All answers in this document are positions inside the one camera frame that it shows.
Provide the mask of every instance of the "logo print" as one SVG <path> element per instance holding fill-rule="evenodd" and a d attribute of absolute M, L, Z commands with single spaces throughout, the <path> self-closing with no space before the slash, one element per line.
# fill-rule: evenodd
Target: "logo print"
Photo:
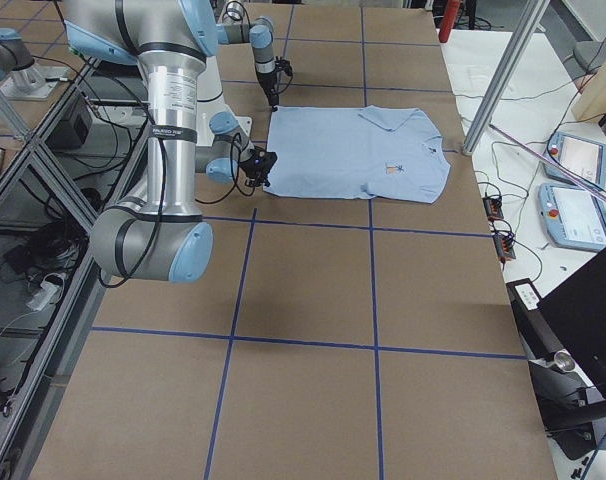
<path fill-rule="evenodd" d="M 385 164 L 385 173 L 388 175 L 396 175 L 397 173 L 405 173 L 405 168 L 403 168 L 402 164 L 394 165 L 394 164 Z"/>

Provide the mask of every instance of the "blue tape grid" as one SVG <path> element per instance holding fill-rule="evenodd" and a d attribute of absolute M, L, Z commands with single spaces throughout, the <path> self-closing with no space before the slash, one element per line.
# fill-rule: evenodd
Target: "blue tape grid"
<path fill-rule="evenodd" d="M 247 245 L 245 247 L 245 258 L 243 260 L 243 270 L 241 271 L 241 280 L 239 282 L 239 291 L 236 296 L 236 305 L 234 307 L 234 319 L 232 320 L 232 328 L 227 345 L 227 354 L 225 356 L 225 366 L 223 367 L 223 375 L 221 378 L 221 387 L 219 389 L 219 396 L 216 402 L 216 413 L 214 414 L 214 425 L 212 426 L 212 436 L 210 438 L 210 448 L 207 453 L 207 462 L 205 464 L 205 472 L 203 479 L 208 480 L 210 478 L 210 471 L 212 469 L 212 460 L 214 458 L 214 447 L 216 445 L 216 434 L 218 432 L 219 420 L 221 418 L 221 409 L 223 407 L 223 398 L 225 396 L 225 385 L 227 384 L 227 375 L 230 369 L 230 360 L 232 358 L 232 347 L 234 346 L 234 337 L 236 333 L 236 324 L 239 319 L 239 311 L 241 308 L 241 298 L 243 297 L 243 287 L 245 286 L 245 274 L 247 273 L 247 265 L 250 260 L 250 249 L 252 247 L 252 236 L 254 235 L 254 226 L 256 219 L 256 208 L 252 213 L 252 223 L 250 225 L 250 233 L 247 238 Z"/>
<path fill-rule="evenodd" d="M 7 6 L 11 0 L 0 8 L 0 11 Z M 47 3 L 30 19 L 28 23 L 23 27 L 25 28 L 29 23 L 41 13 L 41 11 L 47 6 Z M 363 86 L 362 87 L 340 87 L 336 85 L 308 85 L 293 83 L 295 86 L 313 86 L 313 87 L 325 87 L 325 88 L 362 88 L 363 89 L 363 103 L 367 106 L 367 78 L 366 78 L 366 38 L 365 38 L 365 26 L 364 26 L 364 14 L 363 9 L 360 10 L 361 16 L 361 40 L 355 41 L 337 41 L 337 40 L 309 40 L 309 39 L 297 39 L 290 38 L 290 31 L 292 27 L 292 20 L 294 17 L 294 6 L 290 10 L 290 19 L 288 29 L 285 37 L 285 44 L 283 47 L 283 56 L 286 56 L 287 47 L 289 40 L 296 40 L 301 42 L 335 42 L 335 43 L 356 43 L 361 45 L 363 55 Z M 58 22 L 58 20 L 43 20 L 49 22 Z M 48 48 L 44 51 L 43 56 L 47 56 L 47 53 L 56 45 L 65 45 L 59 43 L 59 40 L 64 36 L 64 32 L 61 32 L 54 42 L 30 42 L 34 44 L 47 44 Z M 417 43 L 397 43 L 397 42 L 369 42 L 372 44 L 388 44 L 388 45 L 406 45 L 415 47 L 439 47 L 438 44 L 417 44 Z M 229 83 L 256 83 L 256 82 L 242 82 L 242 81 L 227 81 Z M 371 90 L 387 90 L 387 91 L 409 91 L 409 92 L 429 92 L 429 93 L 451 93 L 443 90 L 426 90 L 426 89 L 410 89 L 410 88 L 372 88 Z M 429 355 L 446 355 L 446 356 L 461 356 L 461 357 L 480 357 L 480 358 L 495 358 L 495 359 L 507 359 L 507 360 L 524 360 L 525 357 L 519 355 L 509 354 L 498 354 L 498 353 L 483 353 L 483 352 L 465 352 L 465 351 L 447 351 L 447 350 L 435 350 L 435 349 L 418 349 L 418 348 L 403 348 L 394 346 L 382 346 L 379 345 L 379 334 L 378 334 L 378 315 L 377 315 L 377 298 L 376 298 L 376 265 L 375 265 L 375 249 L 374 249 L 374 232 L 376 231 L 389 231 L 398 233 L 416 233 L 416 234 L 431 234 L 431 235 L 454 235 L 454 236 L 469 236 L 469 237 L 490 237 L 489 234 L 470 234 L 461 232 L 441 232 L 441 231 L 427 231 L 427 230 L 416 230 L 416 229 L 396 229 L 396 228 L 380 228 L 374 227 L 373 224 L 373 203 L 371 200 L 368 201 L 368 221 L 367 227 L 364 226 L 350 226 L 350 225 L 330 225 L 330 224 L 303 224 L 293 222 L 280 222 L 280 221 L 269 221 L 269 220 L 257 220 L 257 210 L 254 209 L 251 219 L 236 219 L 227 217 L 209 217 L 215 220 L 223 221 L 235 221 L 235 222 L 248 222 L 250 223 L 250 231 L 248 234 L 248 240 L 246 245 L 243 269 L 241 272 L 241 278 L 239 282 L 239 290 L 237 293 L 237 300 L 234 311 L 234 318 L 232 327 L 229 335 L 217 335 L 209 333 L 196 333 L 196 332 L 177 332 L 177 331 L 164 331 L 164 330 L 150 330 L 150 329 L 132 329 L 132 328 L 120 328 L 120 327 L 93 327 L 93 331 L 98 332 L 115 332 L 115 333 L 135 333 L 145 335 L 163 335 L 163 336 L 179 336 L 179 337 L 192 337 L 202 339 L 215 339 L 223 340 L 228 342 L 225 364 L 223 368 L 219 395 L 216 405 L 216 413 L 214 417 L 212 435 L 210 439 L 210 445 L 208 449 L 208 457 L 206 468 L 204 472 L 204 480 L 208 480 L 211 473 L 212 461 L 214 458 L 214 451 L 216 446 L 216 436 L 218 432 L 218 425 L 221 418 L 221 412 L 223 407 L 223 400 L 225 397 L 225 388 L 227 384 L 227 378 L 229 373 L 230 362 L 232 358 L 234 342 L 253 342 L 253 343 L 271 343 L 271 344 L 285 344 L 285 345 L 299 345 L 299 346 L 310 346 L 310 347 L 325 347 L 325 348 L 341 348 L 341 349 L 358 349 L 372 351 L 374 355 L 374 370 L 375 370 L 375 388 L 376 388 L 376 418 L 377 418 L 377 445 L 378 445 L 378 458 L 379 458 L 379 480 L 384 480 L 385 469 L 384 469 L 384 449 L 383 449 L 383 420 L 382 420 L 382 399 L 381 399 L 381 372 L 380 372 L 380 351 L 396 352 L 396 353 L 410 353 L 410 354 L 429 354 Z M 247 337 L 247 336 L 236 336 L 236 326 L 239 318 L 240 305 L 245 286 L 245 278 L 247 273 L 247 267 L 249 263 L 250 250 L 252 245 L 252 238 L 254 235 L 254 229 L 256 224 L 272 224 L 272 225 L 291 225 L 291 226 L 308 226 L 308 227 L 319 227 L 319 228 L 339 228 L 339 229 L 360 229 L 368 230 L 370 238 L 370 272 L 371 272 L 371 284 L 372 284 L 372 327 L 373 327 L 373 345 L 359 345 L 350 343 L 332 343 L 332 342 L 316 342 L 316 341 L 304 341 L 304 340 L 291 340 L 291 339 L 275 339 L 275 338 L 261 338 L 261 337 Z"/>
<path fill-rule="evenodd" d="M 302 347 L 318 347 L 318 348 L 338 348 L 344 350 L 364 350 L 374 352 L 374 345 L 344 343 L 344 342 L 322 342 L 314 340 L 296 340 L 291 338 L 269 338 L 269 337 L 251 337 L 246 335 L 221 335 L 216 333 L 204 332 L 186 332 L 178 330 L 155 330 L 149 328 L 129 328 L 129 327 L 113 327 L 109 325 L 101 325 L 92 327 L 93 332 L 108 332 L 108 333 L 130 333 L 136 335 L 156 335 L 160 337 L 185 337 L 185 338 L 200 338 L 204 340 L 224 340 L 246 343 L 269 343 L 276 345 L 298 345 Z M 518 360 L 525 361 L 527 358 L 524 355 L 515 355 L 511 353 L 492 353 L 492 352 L 469 352 L 464 350 L 440 350 L 435 348 L 412 348 L 412 347 L 395 347 L 390 345 L 379 345 L 376 349 L 379 352 L 393 352 L 417 355 L 437 355 L 445 357 L 467 357 L 467 358 L 492 358 L 496 360 Z"/>

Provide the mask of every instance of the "light blue t-shirt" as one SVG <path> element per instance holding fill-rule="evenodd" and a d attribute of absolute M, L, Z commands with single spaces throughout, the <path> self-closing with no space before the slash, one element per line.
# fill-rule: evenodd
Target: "light blue t-shirt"
<path fill-rule="evenodd" d="M 279 107 L 268 137 L 278 160 L 265 190 L 299 198 L 432 203 L 450 170 L 441 140 L 418 108 Z"/>

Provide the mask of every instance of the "tablet screen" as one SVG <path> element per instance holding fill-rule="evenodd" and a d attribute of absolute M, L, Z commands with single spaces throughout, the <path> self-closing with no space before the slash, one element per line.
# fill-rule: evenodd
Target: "tablet screen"
<path fill-rule="evenodd" d="M 596 183 L 599 152 L 599 145 L 578 138 L 564 137 L 560 164 L 586 180 Z"/>
<path fill-rule="evenodd" d="M 554 198 L 568 240 L 606 245 L 601 212 L 585 190 L 553 187 Z"/>

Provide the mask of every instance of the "red fire extinguisher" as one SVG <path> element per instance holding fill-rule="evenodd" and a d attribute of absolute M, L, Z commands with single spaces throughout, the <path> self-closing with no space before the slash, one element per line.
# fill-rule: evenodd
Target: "red fire extinguisher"
<path fill-rule="evenodd" d="M 443 16 L 441 29 L 439 31 L 439 42 L 447 43 L 448 39 L 450 38 L 452 27 L 454 27 L 454 22 L 456 22 L 456 16 L 459 13 L 460 7 L 461 0 L 449 0 L 447 2 L 447 7 L 445 7 L 445 15 Z"/>

